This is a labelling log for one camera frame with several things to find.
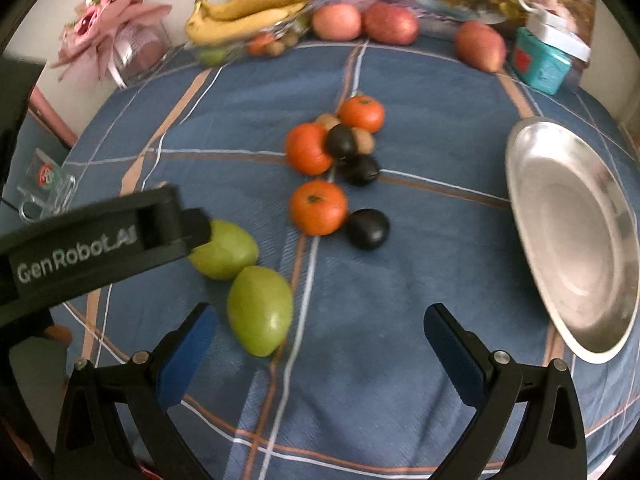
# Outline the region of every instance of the pink bouquet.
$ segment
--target pink bouquet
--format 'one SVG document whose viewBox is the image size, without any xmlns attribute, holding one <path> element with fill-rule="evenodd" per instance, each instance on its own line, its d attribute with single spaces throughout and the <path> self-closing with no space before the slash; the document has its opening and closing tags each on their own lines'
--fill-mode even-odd
<svg viewBox="0 0 640 480">
<path fill-rule="evenodd" d="M 65 25 L 62 46 L 53 67 L 67 66 L 60 75 L 84 84 L 104 78 L 113 61 L 114 42 L 127 25 L 160 27 L 169 5 L 149 5 L 143 0 L 85 0 L 76 7 L 78 18 Z"/>
</svg>

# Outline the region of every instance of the metal screw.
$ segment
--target metal screw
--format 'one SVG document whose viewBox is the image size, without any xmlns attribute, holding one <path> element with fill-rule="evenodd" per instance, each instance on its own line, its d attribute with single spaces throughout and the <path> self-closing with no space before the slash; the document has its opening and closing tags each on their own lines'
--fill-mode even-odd
<svg viewBox="0 0 640 480">
<path fill-rule="evenodd" d="M 131 359 L 137 365 L 143 365 L 149 361 L 149 352 L 146 350 L 138 350 Z"/>
<path fill-rule="evenodd" d="M 81 357 L 78 359 L 78 361 L 75 362 L 74 368 L 80 371 L 86 366 L 87 363 L 88 361 L 84 357 Z"/>
<path fill-rule="evenodd" d="M 495 362 L 500 363 L 501 365 L 505 365 L 509 361 L 511 361 L 511 356 L 504 350 L 497 350 L 494 352 L 494 359 Z"/>
<path fill-rule="evenodd" d="M 559 372 L 565 372 L 567 368 L 566 363 L 562 361 L 562 359 L 554 359 L 554 367 Z"/>
</svg>

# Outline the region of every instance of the metal tray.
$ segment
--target metal tray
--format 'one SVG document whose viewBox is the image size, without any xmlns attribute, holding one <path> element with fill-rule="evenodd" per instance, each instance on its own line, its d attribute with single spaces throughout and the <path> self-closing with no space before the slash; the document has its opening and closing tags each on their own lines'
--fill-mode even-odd
<svg viewBox="0 0 640 480">
<path fill-rule="evenodd" d="M 625 344 L 640 287 L 636 215 L 604 161 L 548 119 L 513 127 L 513 215 L 549 316 L 569 348 L 600 364 Z"/>
</svg>

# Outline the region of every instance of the red apple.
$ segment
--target red apple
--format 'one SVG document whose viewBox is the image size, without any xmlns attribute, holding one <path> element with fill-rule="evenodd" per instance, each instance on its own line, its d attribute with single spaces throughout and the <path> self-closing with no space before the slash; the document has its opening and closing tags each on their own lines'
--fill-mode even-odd
<svg viewBox="0 0 640 480">
<path fill-rule="evenodd" d="M 420 25 L 409 9 L 376 2 L 364 13 L 364 30 L 380 43 L 408 45 L 418 37 Z"/>
<path fill-rule="evenodd" d="M 316 11 L 312 25 L 321 40 L 349 41 L 360 35 L 362 16 L 352 5 L 329 4 Z"/>
<path fill-rule="evenodd" d="M 504 65 L 504 39 L 489 25 L 471 20 L 463 23 L 455 38 L 458 59 L 484 72 L 498 72 Z"/>
</svg>

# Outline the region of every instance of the bunch of bananas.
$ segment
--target bunch of bananas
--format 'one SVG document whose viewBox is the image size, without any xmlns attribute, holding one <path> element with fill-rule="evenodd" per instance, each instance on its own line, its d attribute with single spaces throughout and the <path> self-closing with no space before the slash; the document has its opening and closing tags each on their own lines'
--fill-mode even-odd
<svg viewBox="0 0 640 480">
<path fill-rule="evenodd" d="M 310 0 L 196 0 L 184 31 L 193 44 L 219 45 L 251 36 L 300 12 Z"/>
</svg>

